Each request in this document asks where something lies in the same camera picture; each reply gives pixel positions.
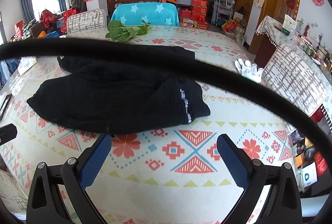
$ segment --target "blue star blanket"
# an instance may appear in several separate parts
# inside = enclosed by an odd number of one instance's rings
[[[138,26],[142,20],[151,25],[179,26],[176,6],[157,2],[121,4],[114,10],[113,20],[121,21],[123,26]]]

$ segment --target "green leafy vegetable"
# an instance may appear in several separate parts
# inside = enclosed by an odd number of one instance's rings
[[[144,20],[142,23],[140,26],[123,26],[118,20],[110,21],[107,26],[109,33],[105,37],[118,42],[127,42],[136,35],[146,35],[151,24]]]

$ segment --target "patterned tablecloth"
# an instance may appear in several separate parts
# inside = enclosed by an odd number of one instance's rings
[[[271,18],[270,16],[265,16],[263,21],[258,26],[256,33],[257,34],[267,34],[270,37],[270,41],[275,46],[279,46],[284,44],[288,46],[293,52],[295,52],[305,63],[306,65],[315,73],[315,75],[319,78],[322,84],[325,86],[327,97],[323,102],[323,106],[325,108],[324,113],[328,117],[326,118],[329,125],[332,126],[332,85],[329,80],[325,77],[323,72],[320,70],[318,65],[316,65],[313,60],[298,46],[293,42],[293,39],[289,39],[286,35],[284,35],[281,31],[276,29],[276,27],[282,27],[283,25],[277,20]]]
[[[104,39],[107,29],[73,33],[68,37]],[[219,33],[182,27],[154,26],[133,44],[181,46],[203,60],[230,71],[234,61],[247,59],[235,41]],[[14,123],[17,138],[0,147],[0,154],[26,194],[39,162],[62,164],[78,157],[98,137],[96,133],[67,129],[40,118],[26,104],[40,84],[67,75],[56,58],[39,58],[20,77],[15,73],[2,93],[13,99],[1,125]],[[227,133],[251,158],[269,165],[281,165],[293,158],[286,129],[269,111],[224,90],[200,83],[211,115],[190,125],[152,129],[128,136],[116,136],[112,150],[87,193],[108,223],[220,223],[240,197],[216,150],[216,140]],[[249,223],[255,222],[268,188],[256,205]],[[64,201],[73,221],[79,223]]]

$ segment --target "blue grip pad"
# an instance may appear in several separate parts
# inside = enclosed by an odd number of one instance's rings
[[[107,158],[112,147],[112,138],[110,135],[105,135],[103,140],[95,148],[86,164],[82,167],[80,185],[84,190],[91,186],[96,179],[105,159]]]
[[[248,170],[221,135],[217,139],[217,149],[236,185],[246,189],[249,185]]]

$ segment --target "black clothing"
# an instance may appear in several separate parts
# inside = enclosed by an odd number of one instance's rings
[[[147,48],[195,58],[181,47]],[[131,134],[210,115],[201,87],[193,80],[117,62],[77,57],[58,61],[72,74],[43,82],[27,103],[39,116],[63,127]]]

